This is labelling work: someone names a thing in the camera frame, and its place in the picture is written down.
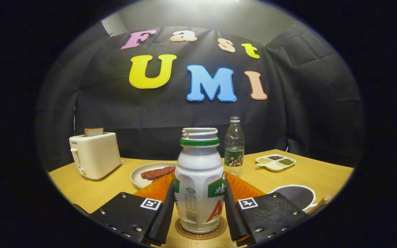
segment letter m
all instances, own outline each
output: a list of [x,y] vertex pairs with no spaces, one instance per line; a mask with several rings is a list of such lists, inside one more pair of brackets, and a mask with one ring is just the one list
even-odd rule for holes
[[210,100],[214,99],[217,89],[220,88],[220,93],[217,98],[223,102],[235,102],[237,100],[232,87],[233,70],[228,68],[219,68],[214,76],[202,65],[192,64],[186,67],[191,72],[191,93],[186,96],[189,101],[202,101],[205,95],[201,93],[200,86],[205,90],[206,95]]

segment beef jerky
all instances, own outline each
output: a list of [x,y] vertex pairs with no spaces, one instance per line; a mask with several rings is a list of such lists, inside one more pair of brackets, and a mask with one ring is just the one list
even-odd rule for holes
[[168,166],[165,168],[158,168],[158,169],[153,169],[150,171],[145,171],[140,174],[140,176],[143,179],[148,179],[148,180],[155,180],[158,179],[162,176],[165,176],[167,174],[170,174],[175,171],[175,166]]

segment black backdrop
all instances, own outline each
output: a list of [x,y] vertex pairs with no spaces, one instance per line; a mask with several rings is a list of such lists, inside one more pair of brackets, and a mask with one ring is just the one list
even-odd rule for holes
[[[356,82],[335,50],[303,24],[294,24],[266,46],[217,30],[162,27],[138,47],[125,50],[120,47],[130,33],[110,38],[101,29],[97,23],[74,41],[45,80],[36,138],[49,171],[73,162],[68,138],[94,127],[116,133],[122,157],[165,160],[177,159],[183,127],[216,127],[221,140],[217,149],[223,155],[230,116],[241,117],[246,154],[288,146],[291,153],[357,165],[364,126]],[[179,30],[194,31],[197,40],[170,41]],[[230,40],[236,51],[220,49],[218,38]],[[260,58],[247,55],[244,43],[256,47]],[[161,54],[177,56],[170,80],[154,89],[132,86],[131,58],[152,55],[146,69],[152,78],[159,75]],[[192,64],[203,65],[212,77],[219,68],[233,70],[237,100],[187,100],[191,73],[186,67]],[[245,71],[261,74],[266,100],[251,98]]]

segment wooden table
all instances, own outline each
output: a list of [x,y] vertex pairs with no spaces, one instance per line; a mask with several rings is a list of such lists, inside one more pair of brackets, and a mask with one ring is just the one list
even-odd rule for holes
[[[281,154],[296,159],[296,164],[284,170],[273,172],[265,167],[258,167],[255,159],[269,154]],[[52,181],[71,203],[78,204],[88,213],[107,203],[120,192],[135,193],[138,188],[131,182],[131,172],[139,166],[161,162],[157,160],[141,160],[122,158],[123,165],[116,168],[101,180],[91,180],[79,174],[74,163],[58,168],[49,173]],[[284,185],[305,185],[315,191],[318,203],[327,193],[335,195],[347,182],[353,168],[334,165],[288,152],[273,149],[244,156],[243,171],[240,178],[249,182],[265,193]],[[225,207],[222,216],[226,219]],[[231,241],[229,228],[210,240],[192,240],[181,236],[175,229],[175,221],[179,218],[176,208],[172,213],[172,221],[167,241],[163,248],[192,247],[215,248],[236,247]]]

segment toaster lever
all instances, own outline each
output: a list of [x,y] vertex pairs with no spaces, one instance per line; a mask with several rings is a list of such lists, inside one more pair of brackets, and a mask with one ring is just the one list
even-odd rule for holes
[[73,158],[77,157],[78,158],[78,162],[79,165],[81,164],[81,161],[79,160],[79,156],[78,156],[78,150],[76,148],[71,148],[70,149],[71,153],[73,154]]

